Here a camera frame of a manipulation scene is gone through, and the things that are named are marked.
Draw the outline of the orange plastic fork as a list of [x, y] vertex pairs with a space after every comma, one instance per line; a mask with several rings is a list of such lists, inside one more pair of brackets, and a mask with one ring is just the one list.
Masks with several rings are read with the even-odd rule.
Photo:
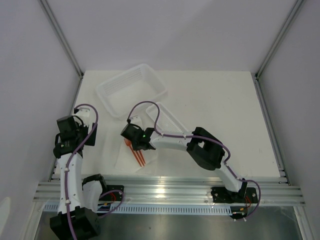
[[139, 166], [142, 167], [142, 164], [140, 162], [140, 159], [138, 158], [138, 156], [136, 155], [135, 151], [132, 148], [131, 142], [128, 139], [124, 139], [125, 144], [129, 147], [129, 149], [131, 150], [133, 156], [135, 157], [136, 161], [138, 162]]

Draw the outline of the orange plastic spoon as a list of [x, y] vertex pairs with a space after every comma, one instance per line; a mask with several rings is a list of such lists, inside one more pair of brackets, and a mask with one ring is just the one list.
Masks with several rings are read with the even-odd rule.
[[144, 165], [143, 165], [143, 162], [142, 162], [142, 160], [141, 160], [141, 158], [140, 158], [139, 152], [138, 152], [138, 151], [134, 151], [134, 154], [135, 154], [137, 160], [139, 161], [139, 164], [140, 164], [141, 166], [144, 166]]

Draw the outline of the white paper napkin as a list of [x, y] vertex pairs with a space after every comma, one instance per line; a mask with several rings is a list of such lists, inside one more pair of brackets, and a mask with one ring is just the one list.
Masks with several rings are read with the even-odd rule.
[[126, 174], [153, 175], [156, 171], [158, 152], [155, 150], [140, 150], [145, 160], [145, 166], [140, 167], [130, 148], [123, 142], [114, 168]]

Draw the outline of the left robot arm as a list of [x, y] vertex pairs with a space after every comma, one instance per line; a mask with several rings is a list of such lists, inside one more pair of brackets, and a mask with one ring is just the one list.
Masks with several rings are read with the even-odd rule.
[[83, 148], [95, 145], [97, 125], [89, 127], [79, 116], [69, 115], [58, 119], [57, 126], [53, 153], [60, 169], [60, 199], [50, 228], [60, 240], [88, 240], [101, 233], [98, 200], [109, 193], [101, 174], [81, 177]]

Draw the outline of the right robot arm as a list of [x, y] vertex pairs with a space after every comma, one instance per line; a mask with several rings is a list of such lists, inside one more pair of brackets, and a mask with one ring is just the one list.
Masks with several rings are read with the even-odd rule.
[[227, 165], [231, 153], [221, 141], [202, 127], [192, 132], [160, 132], [156, 127], [142, 129], [128, 123], [121, 134], [131, 142], [135, 151], [172, 149], [187, 152], [195, 163], [208, 171], [216, 172], [224, 183], [223, 197], [231, 203], [243, 201], [247, 194], [247, 184]]

